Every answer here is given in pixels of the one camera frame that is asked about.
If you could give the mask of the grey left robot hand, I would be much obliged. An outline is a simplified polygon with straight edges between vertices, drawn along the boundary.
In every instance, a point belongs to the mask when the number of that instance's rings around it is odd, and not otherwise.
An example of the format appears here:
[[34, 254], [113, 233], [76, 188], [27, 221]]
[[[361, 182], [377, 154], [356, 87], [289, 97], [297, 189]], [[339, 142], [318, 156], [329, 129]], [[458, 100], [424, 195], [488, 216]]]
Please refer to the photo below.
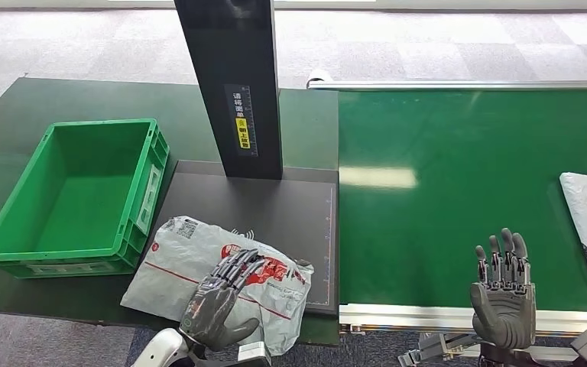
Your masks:
[[197, 285], [181, 317], [179, 331], [215, 352], [253, 334], [259, 326], [254, 317], [230, 328], [225, 321], [248, 278], [264, 263], [256, 248], [241, 249], [222, 259]]

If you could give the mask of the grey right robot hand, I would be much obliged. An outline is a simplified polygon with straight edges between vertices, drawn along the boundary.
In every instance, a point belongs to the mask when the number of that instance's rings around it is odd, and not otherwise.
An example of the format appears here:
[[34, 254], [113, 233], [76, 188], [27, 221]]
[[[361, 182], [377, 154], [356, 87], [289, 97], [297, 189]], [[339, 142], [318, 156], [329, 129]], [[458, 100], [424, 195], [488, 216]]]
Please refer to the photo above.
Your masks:
[[489, 237], [491, 256], [475, 247], [476, 282], [470, 286], [472, 325], [484, 341], [502, 349], [526, 349], [536, 338], [535, 285], [522, 235], [503, 228]]

